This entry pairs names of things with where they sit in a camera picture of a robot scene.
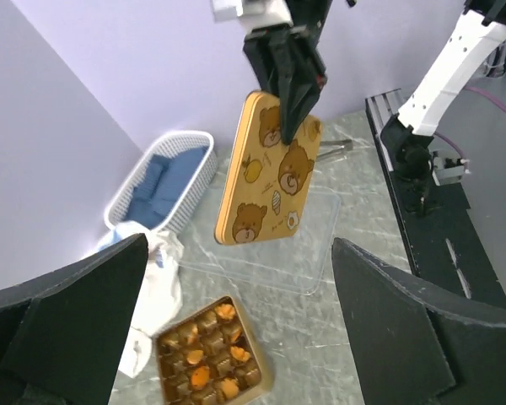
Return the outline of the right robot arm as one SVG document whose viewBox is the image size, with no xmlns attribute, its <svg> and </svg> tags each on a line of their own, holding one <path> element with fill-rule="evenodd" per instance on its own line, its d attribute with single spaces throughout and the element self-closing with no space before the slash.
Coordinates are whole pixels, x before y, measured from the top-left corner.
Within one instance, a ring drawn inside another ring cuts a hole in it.
<svg viewBox="0 0 506 405">
<path fill-rule="evenodd" d="M 247 32 L 243 51 L 261 89 L 280 101 L 280 134 L 289 145 L 327 82 L 317 46 L 329 1 L 235 1 Z M 417 214 L 433 208 L 427 147 L 439 122 L 471 76 L 506 40 L 506 1 L 467 1 L 446 45 L 410 99 L 379 137 L 396 175 L 417 187 Z"/>
</svg>

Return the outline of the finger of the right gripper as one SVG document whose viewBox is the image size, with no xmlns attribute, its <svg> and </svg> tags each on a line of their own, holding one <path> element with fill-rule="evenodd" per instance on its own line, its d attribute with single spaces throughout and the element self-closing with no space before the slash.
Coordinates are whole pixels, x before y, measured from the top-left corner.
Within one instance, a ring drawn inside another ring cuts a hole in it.
<svg viewBox="0 0 506 405">
<path fill-rule="evenodd" d="M 293 74 L 290 79 L 290 141 L 320 99 L 327 84 L 326 65 L 309 29 L 291 30 Z"/>
<path fill-rule="evenodd" d="M 277 71 L 277 92 L 280 100 L 281 134 L 283 138 L 293 138 L 296 131 L 291 107 L 291 84 L 294 67 L 289 40 L 288 35 L 271 35 L 267 45 Z"/>
</svg>

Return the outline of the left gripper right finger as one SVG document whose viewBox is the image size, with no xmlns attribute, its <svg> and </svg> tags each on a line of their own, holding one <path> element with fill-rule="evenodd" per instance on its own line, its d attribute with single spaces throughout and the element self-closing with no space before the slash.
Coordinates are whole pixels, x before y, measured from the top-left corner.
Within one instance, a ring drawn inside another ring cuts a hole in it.
<svg viewBox="0 0 506 405">
<path fill-rule="evenodd" d="M 506 310 L 331 247 L 336 291 L 367 404 L 506 404 Z"/>
</svg>

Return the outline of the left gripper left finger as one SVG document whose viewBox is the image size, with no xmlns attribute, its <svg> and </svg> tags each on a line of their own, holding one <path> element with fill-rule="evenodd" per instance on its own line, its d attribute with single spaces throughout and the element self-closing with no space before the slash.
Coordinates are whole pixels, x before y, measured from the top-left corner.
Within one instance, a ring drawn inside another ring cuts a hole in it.
<svg viewBox="0 0 506 405">
<path fill-rule="evenodd" d="M 106 404 L 148 261 L 135 234 L 0 290 L 0 404 L 28 389 L 65 404 Z"/>
</svg>

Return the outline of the metal tongs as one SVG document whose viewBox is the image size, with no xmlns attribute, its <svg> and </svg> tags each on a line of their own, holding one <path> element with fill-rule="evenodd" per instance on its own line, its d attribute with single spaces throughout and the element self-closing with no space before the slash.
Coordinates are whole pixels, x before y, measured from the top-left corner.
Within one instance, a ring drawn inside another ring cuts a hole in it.
<svg viewBox="0 0 506 405">
<path fill-rule="evenodd" d="M 316 156 L 318 162 L 337 156 L 343 156 L 353 150 L 353 140 L 321 141 L 320 152 Z"/>
</svg>

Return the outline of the silver tin lid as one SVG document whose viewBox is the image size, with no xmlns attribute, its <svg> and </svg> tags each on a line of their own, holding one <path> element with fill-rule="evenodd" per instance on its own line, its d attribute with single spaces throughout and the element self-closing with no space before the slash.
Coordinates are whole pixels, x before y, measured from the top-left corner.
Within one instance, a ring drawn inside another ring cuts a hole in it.
<svg viewBox="0 0 506 405">
<path fill-rule="evenodd" d="M 299 228 L 323 126 L 307 116 L 283 144 L 277 97 L 255 91 L 237 126 L 214 236 L 225 246 L 277 240 Z"/>
</svg>

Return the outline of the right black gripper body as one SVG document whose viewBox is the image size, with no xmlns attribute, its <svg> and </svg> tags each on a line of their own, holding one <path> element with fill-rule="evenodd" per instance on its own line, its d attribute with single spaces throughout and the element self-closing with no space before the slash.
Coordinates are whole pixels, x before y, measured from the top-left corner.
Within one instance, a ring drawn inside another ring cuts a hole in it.
<svg viewBox="0 0 506 405">
<path fill-rule="evenodd" d="M 323 90 L 326 65 L 318 44 L 331 1 L 266 1 L 261 19 L 246 30 L 243 52 L 260 89 L 310 86 Z"/>
</svg>

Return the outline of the round orange cookie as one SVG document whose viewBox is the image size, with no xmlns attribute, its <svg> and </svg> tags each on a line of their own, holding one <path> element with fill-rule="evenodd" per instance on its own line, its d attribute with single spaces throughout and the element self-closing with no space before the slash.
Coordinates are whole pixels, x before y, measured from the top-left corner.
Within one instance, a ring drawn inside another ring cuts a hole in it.
<svg viewBox="0 0 506 405">
<path fill-rule="evenodd" d="M 202 349 L 188 350 L 185 359 L 188 365 L 198 365 L 204 359 L 204 351 Z"/>
<path fill-rule="evenodd" d="M 200 391 L 205 388 L 211 379 L 210 367 L 201 365 L 191 372 L 190 385 L 193 391 Z"/>
</svg>

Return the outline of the clear plastic tray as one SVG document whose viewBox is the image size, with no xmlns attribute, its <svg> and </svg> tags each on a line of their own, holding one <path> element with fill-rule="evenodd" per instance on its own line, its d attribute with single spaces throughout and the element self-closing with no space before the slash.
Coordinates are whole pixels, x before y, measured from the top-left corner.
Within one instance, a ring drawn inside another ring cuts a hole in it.
<svg viewBox="0 0 506 405">
<path fill-rule="evenodd" d="M 185 247 L 181 266 L 303 295 L 315 292 L 333 241 L 339 196 L 310 192 L 298 230 L 288 238 L 223 246 L 213 236 L 222 195 L 223 188 L 209 188 L 179 235 Z"/>
</svg>

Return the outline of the swirl orange cookie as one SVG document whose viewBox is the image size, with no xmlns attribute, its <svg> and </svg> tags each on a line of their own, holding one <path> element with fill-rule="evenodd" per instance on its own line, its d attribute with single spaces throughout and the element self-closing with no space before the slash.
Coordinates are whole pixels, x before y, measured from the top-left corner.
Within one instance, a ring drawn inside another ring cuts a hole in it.
<svg viewBox="0 0 506 405">
<path fill-rule="evenodd" d="M 236 317 L 236 309 L 229 303 L 222 303 L 214 308 L 214 312 L 221 322 L 230 322 Z"/>
<path fill-rule="evenodd" d="M 240 346 L 231 346 L 229 352 L 231 358 L 237 364 L 247 363 L 251 359 L 251 353 Z"/>
<path fill-rule="evenodd" d="M 236 379 L 224 378 L 218 383 L 218 389 L 224 401 L 229 401 L 240 394 L 240 386 Z"/>
</svg>

